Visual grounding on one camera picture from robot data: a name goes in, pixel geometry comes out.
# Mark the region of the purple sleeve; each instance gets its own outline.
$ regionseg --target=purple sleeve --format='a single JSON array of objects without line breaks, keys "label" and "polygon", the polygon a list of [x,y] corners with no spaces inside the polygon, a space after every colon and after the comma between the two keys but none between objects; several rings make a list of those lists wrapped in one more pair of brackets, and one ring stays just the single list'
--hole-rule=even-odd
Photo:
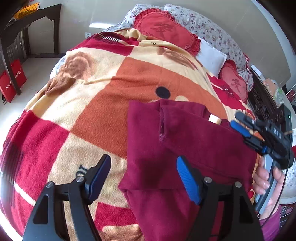
[{"label": "purple sleeve", "polygon": [[[280,217],[281,217],[281,206],[278,207],[278,210],[270,217],[270,219],[262,228],[265,241],[274,240],[275,236],[279,233]],[[266,219],[259,220],[260,225],[262,225],[265,221]]]}]

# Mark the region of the human hand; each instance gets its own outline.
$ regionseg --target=human hand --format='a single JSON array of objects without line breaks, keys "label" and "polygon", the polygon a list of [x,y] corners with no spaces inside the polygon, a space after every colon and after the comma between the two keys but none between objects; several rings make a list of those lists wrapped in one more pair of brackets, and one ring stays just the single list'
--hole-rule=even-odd
[{"label": "human hand", "polygon": [[[255,183],[253,184],[253,189],[256,194],[264,195],[265,190],[267,190],[269,188],[269,182],[267,181],[268,177],[269,177],[269,173],[263,167],[265,164],[265,160],[263,157],[260,158],[258,164],[259,165],[258,165],[258,167],[256,169],[256,173],[254,175]],[[264,213],[259,216],[260,219],[268,218],[268,216],[272,212],[272,210],[276,204],[276,201],[281,193],[281,189],[282,189],[282,186],[284,183],[285,175],[282,173],[282,171],[280,169],[275,167],[274,171],[273,171],[273,177],[277,181],[277,184],[276,184],[276,187],[274,189],[274,192],[273,192],[270,200],[267,203]],[[277,207],[274,209],[274,213],[277,211],[278,207],[279,207],[279,204],[277,204]]]}]

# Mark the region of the tiled wall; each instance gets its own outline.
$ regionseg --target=tiled wall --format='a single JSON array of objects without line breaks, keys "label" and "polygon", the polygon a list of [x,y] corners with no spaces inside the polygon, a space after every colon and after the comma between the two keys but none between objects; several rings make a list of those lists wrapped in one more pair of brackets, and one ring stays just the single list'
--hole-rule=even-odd
[{"label": "tiled wall", "polygon": [[[282,47],[271,26],[251,0],[39,0],[40,7],[62,3],[60,19],[60,52],[65,53],[84,39],[90,23],[117,24],[138,3],[164,6],[174,4],[199,12],[213,20],[238,43],[251,63],[265,77],[278,83],[290,78]],[[53,22],[47,18],[32,23],[29,28],[33,53],[53,52]]]}]

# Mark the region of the yellow plastic basket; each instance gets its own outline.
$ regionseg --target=yellow plastic basket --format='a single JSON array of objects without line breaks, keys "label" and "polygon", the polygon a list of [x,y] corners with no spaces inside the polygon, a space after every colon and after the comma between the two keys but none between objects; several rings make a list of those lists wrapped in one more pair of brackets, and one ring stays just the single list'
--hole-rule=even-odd
[{"label": "yellow plastic basket", "polygon": [[39,3],[34,3],[32,5],[29,5],[27,7],[22,8],[20,11],[18,11],[15,15],[14,18],[20,19],[26,15],[29,15],[39,9]]}]

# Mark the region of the checkered blanket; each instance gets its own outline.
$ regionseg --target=checkered blanket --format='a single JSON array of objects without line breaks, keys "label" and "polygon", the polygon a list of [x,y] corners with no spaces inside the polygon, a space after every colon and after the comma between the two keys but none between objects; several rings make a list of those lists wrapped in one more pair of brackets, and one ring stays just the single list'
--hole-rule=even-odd
[{"label": "checkered blanket", "polygon": [[[30,100],[4,143],[1,176],[11,187],[1,189],[6,195],[0,208],[10,223],[22,235],[48,181],[69,183],[106,153],[111,170],[89,207],[95,226],[102,240],[144,240],[118,189],[127,169],[128,102],[192,101],[228,120],[238,109],[251,114],[212,76],[183,49],[136,29],[95,34],[68,51],[59,73]],[[65,215],[76,240],[68,202]]]}]

